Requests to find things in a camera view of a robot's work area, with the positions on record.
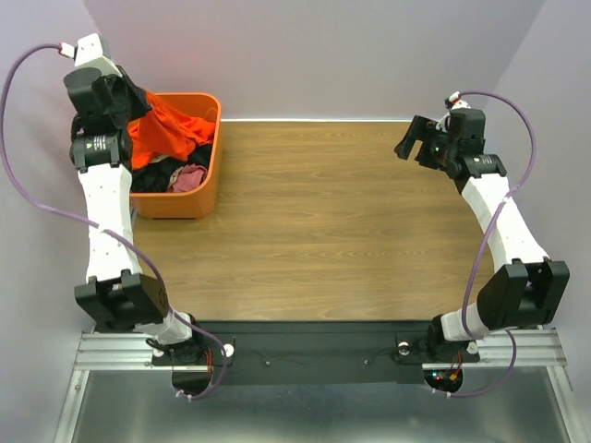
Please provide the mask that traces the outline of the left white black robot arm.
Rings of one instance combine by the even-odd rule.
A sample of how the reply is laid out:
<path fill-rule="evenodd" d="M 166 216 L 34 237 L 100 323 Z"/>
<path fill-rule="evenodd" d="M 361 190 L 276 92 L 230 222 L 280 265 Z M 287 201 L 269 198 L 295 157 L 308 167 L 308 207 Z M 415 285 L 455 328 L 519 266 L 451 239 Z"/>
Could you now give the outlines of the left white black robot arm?
<path fill-rule="evenodd" d="M 78 305 L 101 331 L 147 335 L 161 365 L 198 365 L 206 358 L 191 315 L 173 314 L 163 282 L 143 274 L 133 233 L 129 194 L 132 141 L 128 123 L 150 109 L 124 74 L 82 67 L 64 78 L 76 115 L 70 159 L 90 220 L 86 280 L 74 290 Z"/>

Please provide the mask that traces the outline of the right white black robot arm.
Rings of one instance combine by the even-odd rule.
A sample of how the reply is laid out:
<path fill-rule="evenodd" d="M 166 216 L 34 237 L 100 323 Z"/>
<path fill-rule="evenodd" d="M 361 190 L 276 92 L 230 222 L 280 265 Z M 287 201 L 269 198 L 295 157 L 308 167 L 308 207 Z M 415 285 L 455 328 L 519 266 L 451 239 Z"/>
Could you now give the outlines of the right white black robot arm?
<path fill-rule="evenodd" d="M 570 279 L 567 264 L 551 259 L 530 232 L 500 157 L 485 153 L 485 123 L 472 108 L 451 109 L 439 122 L 417 115 L 394 149 L 406 160 L 418 144 L 416 161 L 453 180 L 483 231 L 480 249 L 493 260 L 494 273 L 474 302 L 432 319 L 426 338 L 432 356 L 493 331 L 548 324 Z"/>

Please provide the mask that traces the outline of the orange t shirt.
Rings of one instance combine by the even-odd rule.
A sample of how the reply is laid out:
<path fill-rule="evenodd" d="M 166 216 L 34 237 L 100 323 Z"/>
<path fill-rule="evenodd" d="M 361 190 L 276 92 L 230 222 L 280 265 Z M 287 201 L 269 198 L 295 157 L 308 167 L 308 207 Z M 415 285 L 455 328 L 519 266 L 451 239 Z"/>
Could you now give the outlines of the orange t shirt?
<path fill-rule="evenodd" d="M 165 156 L 185 162 L 193 151 L 214 140 L 219 104 L 207 94 L 146 92 L 151 110 L 127 126 L 134 171 Z"/>

